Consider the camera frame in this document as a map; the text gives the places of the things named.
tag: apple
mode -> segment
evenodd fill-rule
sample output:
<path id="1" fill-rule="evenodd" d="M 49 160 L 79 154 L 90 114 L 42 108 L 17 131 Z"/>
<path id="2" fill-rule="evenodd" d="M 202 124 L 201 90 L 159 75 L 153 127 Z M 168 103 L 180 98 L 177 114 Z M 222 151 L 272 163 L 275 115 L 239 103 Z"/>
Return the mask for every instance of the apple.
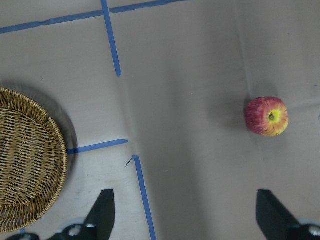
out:
<path id="1" fill-rule="evenodd" d="M 246 126 L 255 134 L 274 137 L 289 124 L 288 110 L 277 97 L 264 96 L 251 101 L 244 110 Z"/>

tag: wicker basket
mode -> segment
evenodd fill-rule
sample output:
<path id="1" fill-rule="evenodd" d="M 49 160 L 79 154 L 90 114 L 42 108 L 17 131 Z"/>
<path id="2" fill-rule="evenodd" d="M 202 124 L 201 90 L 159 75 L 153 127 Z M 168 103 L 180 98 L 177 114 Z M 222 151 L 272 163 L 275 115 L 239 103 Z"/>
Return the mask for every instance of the wicker basket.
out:
<path id="1" fill-rule="evenodd" d="M 0 233 L 41 218 L 61 193 L 67 170 L 55 121 L 35 101 L 0 87 Z"/>

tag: woven wicker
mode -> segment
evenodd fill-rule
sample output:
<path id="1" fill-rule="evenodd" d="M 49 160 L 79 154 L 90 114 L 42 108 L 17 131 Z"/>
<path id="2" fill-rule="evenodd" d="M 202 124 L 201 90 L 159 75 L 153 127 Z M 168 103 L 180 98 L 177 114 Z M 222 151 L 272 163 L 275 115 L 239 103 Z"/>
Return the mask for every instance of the woven wicker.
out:
<path id="1" fill-rule="evenodd" d="M 0 233 L 41 218 L 61 193 L 67 170 L 55 121 L 35 101 L 0 87 Z"/>

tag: screw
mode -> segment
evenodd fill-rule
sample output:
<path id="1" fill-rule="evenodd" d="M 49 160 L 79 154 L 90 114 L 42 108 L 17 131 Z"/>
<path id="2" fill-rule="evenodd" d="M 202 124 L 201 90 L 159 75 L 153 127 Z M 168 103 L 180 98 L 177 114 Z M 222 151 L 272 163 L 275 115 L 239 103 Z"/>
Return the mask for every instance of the screw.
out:
<path id="1" fill-rule="evenodd" d="M 320 237 L 320 227 L 310 226 L 309 233 L 311 233 L 313 236 Z"/>
<path id="2" fill-rule="evenodd" d="M 68 232 L 68 235 L 70 237 L 74 237 L 74 236 L 77 236 L 79 235 L 81 232 L 81 225 L 75 225 L 74 227 L 72 227 L 69 232 Z"/>

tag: painter's tape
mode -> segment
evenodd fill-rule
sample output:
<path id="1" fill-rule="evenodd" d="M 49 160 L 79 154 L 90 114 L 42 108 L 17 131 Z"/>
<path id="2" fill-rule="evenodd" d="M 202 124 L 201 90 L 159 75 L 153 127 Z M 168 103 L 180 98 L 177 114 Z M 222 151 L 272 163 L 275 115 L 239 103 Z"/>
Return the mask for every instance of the painter's tape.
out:
<path id="1" fill-rule="evenodd" d="M 75 21 L 75 20 L 89 19 L 89 18 L 99 17 L 103 15 L 104 15 L 104 12 L 102 10 L 98 10 L 98 11 L 91 11 L 91 12 L 86 12 L 81 14 L 70 15 L 70 16 L 57 17 L 57 18 L 49 19 L 47 21 L 35 21 L 35 22 L 29 22 L 29 23 L 19 24 L 15 26 L 7 26 L 7 27 L 0 28 L 0 34 L 6 34 L 11 32 L 26 30 L 26 29 L 33 29 L 40 26 L 61 24 L 61 23 Z"/>
<path id="2" fill-rule="evenodd" d="M 135 162 L 135 168 L 136 168 L 136 173 L 138 175 L 138 181 L 139 181 L 139 185 L 140 185 L 142 201 L 143 201 L 144 211 L 145 211 L 145 215 L 146 215 L 146 221 L 149 225 L 150 237 L 151 237 L 151 240 L 156 240 L 157 238 L 156 238 L 155 226 L 154 226 L 154 222 L 152 220 L 152 215 L 151 215 L 147 190 L 146 190 L 146 186 L 145 186 L 144 175 L 142 172 L 140 157 L 136 156 L 136 155 L 132 156 L 132 159 L 127 163 L 127 165 L 131 161 Z"/>
<path id="3" fill-rule="evenodd" d="M 182 2 L 182 1 L 188 1 L 188 0 L 149 1 L 149 2 L 144 2 L 144 3 L 132 4 L 132 5 L 128 5 L 128 6 L 113 7 L 113 8 L 110 8 L 110 12 L 113 14 L 118 14 L 118 13 L 133 11 L 133 10 L 137 10 L 137 9 L 152 8 L 152 7 L 156 7 L 156 6 L 166 5 L 166 4 L 175 3 L 175 2 Z"/>
<path id="4" fill-rule="evenodd" d="M 101 0 L 101 5 L 102 5 L 102 11 L 103 11 L 103 15 L 104 15 L 106 31 L 108 33 L 109 44 L 110 44 L 111 54 L 112 54 L 112 58 L 113 58 L 113 64 L 114 64 L 114 68 L 115 68 L 115 74 L 118 77 L 120 77 L 122 75 L 121 67 L 120 67 L 119 56 L 118 56 L 117 47 L 116 47 L 114 31 L 113 31 L 112 25 L 111 25 L 111 18 L 110 18 L 110 14 L 109 14 L 107 0 Z"/>
<path id="5" fill-rule="evenodd" d="M 104 148 L 108 148 L 108 147 L 112 147 L 112 146 L 126 144 L 128 142 L 129 142 L 129 140 L 125 140 L 125 139 L 106 141 L 106 142 L 102 142 L 102 143 L 98 143 L 98 144 L 94 144 L 94 145 L 82 146 L 82 147 L 78 147 L 78 148 L 68 149 L 66 151 L 66 153 L 68 155 L 80 154 L 80 153 L 89 152 L 89 151 L 93 151 L 93 150 L 97 150 L 97 149 L 104 149 Z"/>

